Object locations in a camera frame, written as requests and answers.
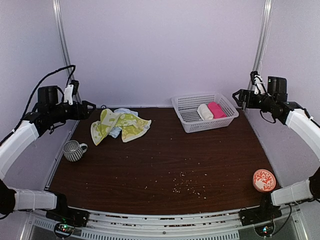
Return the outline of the green patterned towel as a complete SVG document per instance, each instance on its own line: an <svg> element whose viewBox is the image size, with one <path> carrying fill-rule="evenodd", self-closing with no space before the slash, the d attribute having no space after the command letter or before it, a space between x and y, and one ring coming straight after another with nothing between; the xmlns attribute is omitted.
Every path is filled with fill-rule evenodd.
<svg viewBox="0 0 320 240"><path fill-rule="evenodd" d="M115 128L120 128L123 143L142 137L150 129L151 120L142 119L132 113L114 113L103 109L100 119L91 124L90 134L95 146L98 146Z"/></svg>

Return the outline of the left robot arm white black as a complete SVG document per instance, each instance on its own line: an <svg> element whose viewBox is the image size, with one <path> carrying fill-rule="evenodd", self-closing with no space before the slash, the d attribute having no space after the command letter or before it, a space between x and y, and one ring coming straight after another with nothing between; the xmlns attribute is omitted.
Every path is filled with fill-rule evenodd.
<svg viewBox="0 0 320 240"><path fill-rule="evenodd" d="M53 133L68 120L86 120L96 110L96 105L83 100L76 102L73 96L78 87L66 86L62 99L58 99L61 88L57 85L40 87L37 90L37 103L32 111L24 113L17 127L0 143L0 179L4 180L8 170L33 142L46 131ZM6 218L14 211L46 210L52 212L61 222L72 218L64 194L49 191L17 189L0 183L0 213Z"/></svg>

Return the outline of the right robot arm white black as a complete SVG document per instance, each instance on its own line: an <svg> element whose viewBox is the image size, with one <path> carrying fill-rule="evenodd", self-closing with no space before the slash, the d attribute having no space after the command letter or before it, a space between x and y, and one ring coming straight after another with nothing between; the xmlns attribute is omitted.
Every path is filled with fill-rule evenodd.
<svg viewBox="0 0 320 240"><path fill-rule="evenodd" d="M288 101L287 79L269 76L267 87L257 71L250 73L253 90L240 89L232 94L237 106L257 109L262 113L270 113L272 123L277 121L294 131L320 157L320 125L317 124L306 108L295 101ZM275 212L275 206L320 201L320 170L307 180L296 182L280 188L270 194L270 201L256 210L259 220L268 220Z"/></svg>

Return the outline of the rolled pink towel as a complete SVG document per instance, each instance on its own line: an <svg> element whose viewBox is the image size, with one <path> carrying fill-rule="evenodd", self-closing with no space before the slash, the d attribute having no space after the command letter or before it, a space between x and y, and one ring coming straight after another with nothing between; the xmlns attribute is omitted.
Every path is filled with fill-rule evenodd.
<svg viewBox="0 0 320 240"><path fill-rule="evenodd" d="M227 115L225 112L222 110L221 106L217 104L216 102L210 102L207 105L208 109L211 111L213 114L214 119L220 119L220 118L226 118Z"/></svg>

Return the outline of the rolled white towel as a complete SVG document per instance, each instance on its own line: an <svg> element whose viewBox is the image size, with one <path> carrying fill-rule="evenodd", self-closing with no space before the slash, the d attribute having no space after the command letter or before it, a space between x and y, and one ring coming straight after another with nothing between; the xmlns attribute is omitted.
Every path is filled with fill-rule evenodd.
<svg viewBox="0 0 320 240"><path fill-rule="evenodd" d="M197 113L203 121L210 121L214 119L213 113L210 111L206 104L201 104L197 108Z"/></svg>

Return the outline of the white plastic basket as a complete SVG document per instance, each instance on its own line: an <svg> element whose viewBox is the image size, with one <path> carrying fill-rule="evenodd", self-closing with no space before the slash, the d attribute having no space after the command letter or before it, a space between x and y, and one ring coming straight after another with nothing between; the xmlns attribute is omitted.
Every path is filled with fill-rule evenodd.
<svg viewBox="0 0 320 240"><path fill-rule="evenodd" d="M202 93L171 98L186 133L229 126L239 116L236 108L220 93Z"/></svg>

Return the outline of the striped ceramic mug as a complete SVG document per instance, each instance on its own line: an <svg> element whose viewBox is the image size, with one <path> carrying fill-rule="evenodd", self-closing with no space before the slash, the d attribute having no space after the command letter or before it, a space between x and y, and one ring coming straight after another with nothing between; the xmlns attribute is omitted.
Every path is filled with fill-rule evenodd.
<svg viewBox="0 0 320 240"><path fill-rule="evenodd" d="M88 150L88 145L76 140L66 142L62 148L63 155L69 162L78 162Z"/></svg>

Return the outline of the red patterned bowl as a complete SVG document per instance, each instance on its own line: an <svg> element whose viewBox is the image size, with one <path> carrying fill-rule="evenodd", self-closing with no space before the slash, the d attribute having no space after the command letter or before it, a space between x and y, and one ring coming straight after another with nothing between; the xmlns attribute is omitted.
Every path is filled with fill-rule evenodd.
<svg viewBox="0 0 320 240"><path fill-rule="evenodd" d="M270 171L258 169L253 174L252 184L257 191L267 193L275 189L277 181Z"/></svg>

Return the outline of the right aluminium frame post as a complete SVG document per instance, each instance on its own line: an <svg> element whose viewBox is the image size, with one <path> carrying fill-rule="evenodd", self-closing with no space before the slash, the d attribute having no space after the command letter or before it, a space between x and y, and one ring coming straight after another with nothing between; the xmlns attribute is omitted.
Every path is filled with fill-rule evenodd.
<svg viewBox="0 0 320 240"><path fill-rule="evenodd" d="M252 67L253 72L254 71L259 72L261 70L263 56L268 44L268 37L269 37L270 25L271 25L271 19L272 19L273 3L274 3L273 0L264 1L259 39L258 39L256 54L255 54L253 67Z"/></svg>

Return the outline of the aluminium frame post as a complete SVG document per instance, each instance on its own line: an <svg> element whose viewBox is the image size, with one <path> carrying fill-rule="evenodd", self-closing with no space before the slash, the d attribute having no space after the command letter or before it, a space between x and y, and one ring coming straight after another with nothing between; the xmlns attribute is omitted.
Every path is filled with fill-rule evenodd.
<svg viewBox="0 0 320 240"><path fill-rule="evenodd" d="M71 65L70 55L68 51L67 46L67 40L65 36L65 30L64 30L64 24L63 24L63 17L62 17L62 11L61 11L61 1L60 0L52 0L52 6L53 6L53 15L56 22L60 47L62 51L62 58L63 62L66 66Z"/></svg>
<svg viewBox="0 0 320 240"><path fill-rule="evenodd" d="M252 67L253 72L254 71L259 72L261 70L263 56L268 44L268 37L269 37L270 25L271 25L271 19L272 19L273 3L274 3L273 0L264 1L259 39L258 39L256 54L255 54L253 67Z"/></svg>

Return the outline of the left aluminium frame post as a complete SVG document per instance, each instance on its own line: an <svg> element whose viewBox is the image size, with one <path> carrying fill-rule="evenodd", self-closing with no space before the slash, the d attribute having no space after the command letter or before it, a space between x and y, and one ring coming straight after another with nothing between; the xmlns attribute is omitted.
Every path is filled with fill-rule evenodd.
<svg viewBox="0 0 320 240"><path fill-rule="evenodd" d="M56 22L60 47L62 51L62 58L63 62L66 66L71 65L70 55L68 51L67 46L67 40L65 36L65 30L64 30L64 24L63 24L63 17L62 17L62 11L61 11L61 1L60 0L52 0L52 6L53 6L53 15Z"/></svg>

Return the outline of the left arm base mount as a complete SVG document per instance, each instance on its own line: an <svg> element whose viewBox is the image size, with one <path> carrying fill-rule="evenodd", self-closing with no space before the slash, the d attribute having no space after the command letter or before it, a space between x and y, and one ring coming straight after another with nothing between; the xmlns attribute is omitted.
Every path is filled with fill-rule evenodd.
<svg viewBox="0 0 320 240"><path fill-rule="evenodd" d="M74 227L86 227L90 213L86 210L69 207L67 202L57 202L55 209L47 210L45 217Z"/></svg>

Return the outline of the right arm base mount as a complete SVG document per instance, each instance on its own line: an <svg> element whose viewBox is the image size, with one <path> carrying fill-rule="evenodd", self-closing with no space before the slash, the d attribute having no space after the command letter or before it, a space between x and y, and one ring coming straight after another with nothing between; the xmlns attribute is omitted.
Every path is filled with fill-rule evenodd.
<svg viewBox="0 0 320 240"><path fill-rule="evenodd" d="M280 207L267 200L262 200L259 206L253 208L242 208L238 214L242 226L268 222L282 216Z"/></svg>

